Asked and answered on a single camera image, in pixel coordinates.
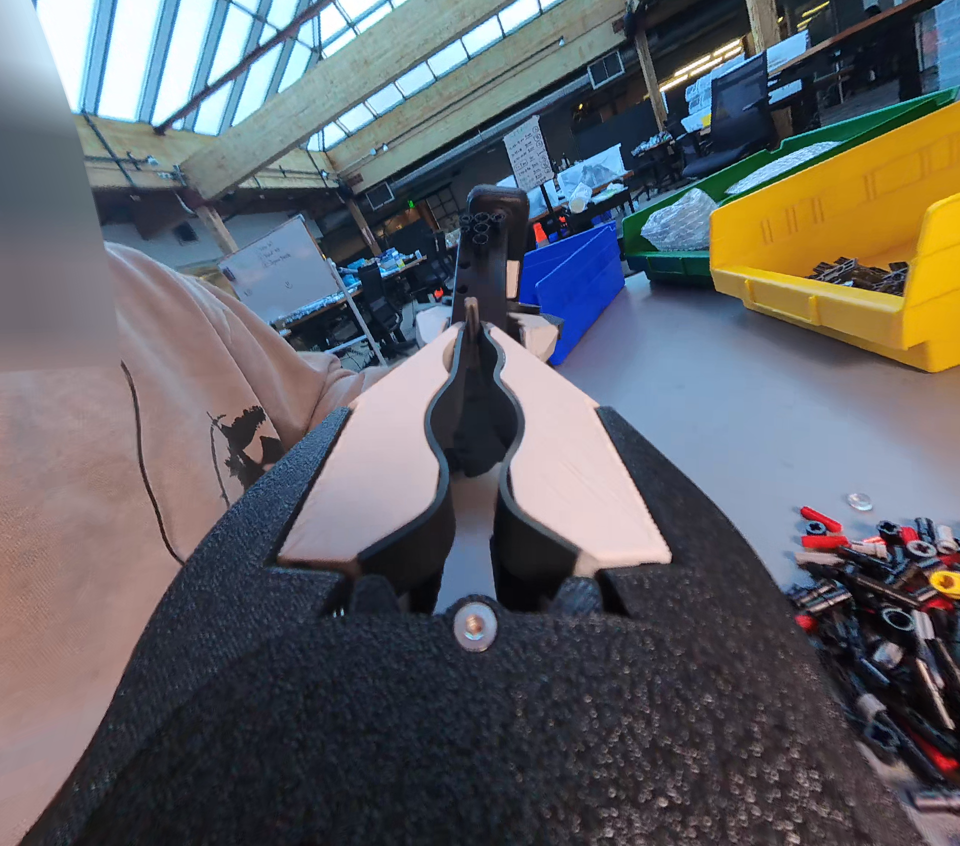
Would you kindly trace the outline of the person's left forearm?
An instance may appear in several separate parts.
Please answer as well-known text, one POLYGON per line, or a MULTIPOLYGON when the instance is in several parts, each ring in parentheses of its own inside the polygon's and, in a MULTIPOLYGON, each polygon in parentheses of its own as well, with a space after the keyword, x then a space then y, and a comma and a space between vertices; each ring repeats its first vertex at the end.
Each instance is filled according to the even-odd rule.
POLYGON ((336 409, 350 406, 365 390, 400 365, 399 362, 387 366, 375 364, 351 370, 330 352, 303 351, 298 356, 302 363, 318 374, 318 393, 314 404, 306 411, 303 434, 312 432, 336 409))

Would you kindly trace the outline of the wooden background table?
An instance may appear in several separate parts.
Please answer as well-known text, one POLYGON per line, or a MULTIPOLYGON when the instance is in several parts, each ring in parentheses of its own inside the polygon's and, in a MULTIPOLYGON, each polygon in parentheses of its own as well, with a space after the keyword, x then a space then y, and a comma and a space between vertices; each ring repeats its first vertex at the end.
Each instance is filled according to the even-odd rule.
POLYGON ((610 213, 623 203, 629 202, 631 200, 629 186, 630 181, 635 178, 635 171, 608 173, 608 170, 601 169, 600 166, 586 167, 582 164, 560 172, 556 179, 557 207, 566 208, 572 212, 571 200, 576 198, 579 188, 586 186, 590 187, 590 195, 584 200, 584 210, 593 215, 610 213))
POLYGON ((358 295, 356 290, 347 290, 346 293, 338 292, 320 300, 311 302, 294 310, 290 314, 278 317, 270 321, 270 326, 276 331, 292 331, 306 322, 324 315, 329 312, 337 312, 342 309, 350 309, 351 302, 358 295))

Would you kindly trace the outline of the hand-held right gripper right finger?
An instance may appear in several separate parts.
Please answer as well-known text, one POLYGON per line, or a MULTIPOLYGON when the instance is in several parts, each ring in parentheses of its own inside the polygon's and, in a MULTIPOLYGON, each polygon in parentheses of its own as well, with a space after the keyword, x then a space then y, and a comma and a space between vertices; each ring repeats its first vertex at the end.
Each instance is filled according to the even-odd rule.
POLYGON ((488 342, 493 391, 513 421, 490 538, 498 601, 535 612, 568 579, 671 564, 600 405, 499 327, 488 342))

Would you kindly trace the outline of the black perforated building block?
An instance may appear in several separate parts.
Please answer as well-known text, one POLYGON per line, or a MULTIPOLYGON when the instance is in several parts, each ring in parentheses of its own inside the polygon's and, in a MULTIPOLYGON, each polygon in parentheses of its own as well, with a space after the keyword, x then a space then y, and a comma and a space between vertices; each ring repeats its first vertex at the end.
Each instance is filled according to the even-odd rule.
POLYGON ((517 431, 514 405, 498 383, 499 349, 489 327, 508 328, 509 261, 520 257, 522 195, 516 190, 478 186, 467 198, 454 282, 453 324, 463 324, 462 412, 449 450, 451 467, 479 478, 507 455, 517 431))

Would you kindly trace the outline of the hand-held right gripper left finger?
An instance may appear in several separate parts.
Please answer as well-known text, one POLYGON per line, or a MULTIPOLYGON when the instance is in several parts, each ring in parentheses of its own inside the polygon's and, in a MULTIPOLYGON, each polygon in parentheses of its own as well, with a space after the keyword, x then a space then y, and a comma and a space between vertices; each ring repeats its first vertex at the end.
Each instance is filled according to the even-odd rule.
POLYGON ((450 381, 450 327, 350 405, 277 562, 358 581, 381 576, 413 612, 439 598, 455 536, 450 468, 429 427, 450 381))

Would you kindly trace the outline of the blue storage bin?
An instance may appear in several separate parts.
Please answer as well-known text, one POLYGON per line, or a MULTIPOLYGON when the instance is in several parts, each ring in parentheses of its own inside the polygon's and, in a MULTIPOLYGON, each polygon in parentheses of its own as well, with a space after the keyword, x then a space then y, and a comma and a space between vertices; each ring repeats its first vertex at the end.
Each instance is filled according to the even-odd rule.
POLYGON ((624 285, 614 222, 526 253, 519 300, 562 320, 551 365, 564 363, 624 285))

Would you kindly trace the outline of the heap of black building pieces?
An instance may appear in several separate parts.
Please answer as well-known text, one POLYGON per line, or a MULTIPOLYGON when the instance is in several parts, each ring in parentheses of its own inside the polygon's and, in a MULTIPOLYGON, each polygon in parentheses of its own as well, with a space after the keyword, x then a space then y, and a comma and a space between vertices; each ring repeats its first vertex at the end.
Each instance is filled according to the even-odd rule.
POLYGON ((907 262, 895 261, 889 267, 879 267, 864 265, 854 257, 840 256, 834 262, 819 263, 807 278, 818 283, 901 297, 905 293, 908 272, 907 262))

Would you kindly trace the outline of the white slanted pole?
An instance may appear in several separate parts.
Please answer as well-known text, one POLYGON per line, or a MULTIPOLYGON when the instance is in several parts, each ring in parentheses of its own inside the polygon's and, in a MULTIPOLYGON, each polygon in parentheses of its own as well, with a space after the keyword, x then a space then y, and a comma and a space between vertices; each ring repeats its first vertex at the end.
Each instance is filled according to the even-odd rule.
POLYGON ((349 307, 358 327, 362 330, 363 336, 366 339, 366 345, 370 348, 374 357, 378 361, 379 365, 383 368, 388 366, 388 362, 384 357, 381 348, 379 347, 378 341, 371 332, 366 320, 364 319, 362 313, 359 310, 359 307, 354 300, 354 295, 352 294, 350 288, 344 283, 343 277, 341 275, 340 267, 337 266, 335 262, 331 261, 331 270, 334 274, 334 278, 339 284, 342 291, 342 299, 346 302, 349 307))

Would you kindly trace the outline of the mobile whiteboard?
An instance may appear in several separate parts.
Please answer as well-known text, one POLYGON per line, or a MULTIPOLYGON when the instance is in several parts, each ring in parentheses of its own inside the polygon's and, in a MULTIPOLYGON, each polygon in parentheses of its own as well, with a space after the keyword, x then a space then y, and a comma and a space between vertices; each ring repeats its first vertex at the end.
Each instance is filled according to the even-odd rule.
POLYGON ((270 326, 342 291, 301 215, 220 257, 217 267, 239 301, 270 326))

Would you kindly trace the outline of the pile of small building pieces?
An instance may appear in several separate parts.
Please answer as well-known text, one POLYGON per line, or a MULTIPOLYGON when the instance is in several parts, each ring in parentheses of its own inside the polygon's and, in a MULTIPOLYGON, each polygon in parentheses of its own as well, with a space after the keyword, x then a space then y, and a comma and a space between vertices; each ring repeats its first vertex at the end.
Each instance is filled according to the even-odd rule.
POLYGON ((958 819, 958 527, 882 520, 863 536, 809 505, 787 597, 859 743, 920 816, 958 819))

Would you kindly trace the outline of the yellow storage bin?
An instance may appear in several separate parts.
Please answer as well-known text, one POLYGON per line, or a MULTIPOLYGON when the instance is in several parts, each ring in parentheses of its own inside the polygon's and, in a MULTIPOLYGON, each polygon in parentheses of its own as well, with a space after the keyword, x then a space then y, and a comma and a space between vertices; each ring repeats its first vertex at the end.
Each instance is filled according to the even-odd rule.
POLYGON ((719 207, 716 291, 752 312, 928 373, 959 363, 959 104, 719 207), (906 264, 900 295, 810 277, 906 264))

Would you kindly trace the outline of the clear plastic-wrapped bundle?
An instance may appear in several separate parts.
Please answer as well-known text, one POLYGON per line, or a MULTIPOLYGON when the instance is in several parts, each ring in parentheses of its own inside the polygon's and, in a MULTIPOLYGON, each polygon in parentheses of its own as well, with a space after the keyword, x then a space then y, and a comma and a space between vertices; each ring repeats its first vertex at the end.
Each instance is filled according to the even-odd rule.
POLYGON ((839 141, 822 141, 800 147, 798 150, 779 156, 775 160, 762 165, 750 174, 735 182, 726 190, 726 197, 741 195, 758 189, 785 176, 787 173, 803 167, 813 159, 831 153, 841 143, 839 141))
POLYGON ((673 204, 653 212, 641 235, 657 252, 708 251, 712 216, 718 203, 697 187, 691 187, 673 204))

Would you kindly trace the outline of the grey desk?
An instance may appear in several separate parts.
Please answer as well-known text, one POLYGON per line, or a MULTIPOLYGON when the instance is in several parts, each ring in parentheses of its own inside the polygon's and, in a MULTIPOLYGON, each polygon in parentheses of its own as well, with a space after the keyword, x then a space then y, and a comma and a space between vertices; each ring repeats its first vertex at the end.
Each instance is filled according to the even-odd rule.
POLYGON ((572 715, 546 746, 532 686, 496 701, 535 767, 490 758, 435 844, 958 844, 917 827, 828 695, 787 618, 802 504, 866 535, 878 520, 958 527, 958 370, 925 374, 747 312, 627 285, 559 372, 617 408, 705 492, 674 504, 692 566, 627 592, 644 607, 597 690, 570 664, 534 685, 572 715), (865 493, 869 512, 846 504, 865 493))

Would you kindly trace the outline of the white printed sign board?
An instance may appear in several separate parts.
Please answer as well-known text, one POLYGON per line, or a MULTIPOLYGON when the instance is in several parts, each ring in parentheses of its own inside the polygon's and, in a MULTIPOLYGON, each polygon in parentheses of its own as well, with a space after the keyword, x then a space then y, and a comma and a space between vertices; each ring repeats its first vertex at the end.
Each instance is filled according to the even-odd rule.
POLYGON ((554 180, 556 172, 549 155, 539 114, 533 114, 503 136, 516 187, 531 192, 554 180))

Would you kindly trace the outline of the person's beige hoodie torso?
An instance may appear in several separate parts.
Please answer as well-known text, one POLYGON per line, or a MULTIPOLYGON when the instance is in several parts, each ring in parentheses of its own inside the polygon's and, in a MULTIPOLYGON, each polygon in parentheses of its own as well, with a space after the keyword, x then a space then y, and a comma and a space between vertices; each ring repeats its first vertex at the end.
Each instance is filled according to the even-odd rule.
POLYGON ((319 375, 233 295, 108 242, 118 349, 2 375, 1 837, 18 844, 89 746, 186 561, 305 436, 319 375))

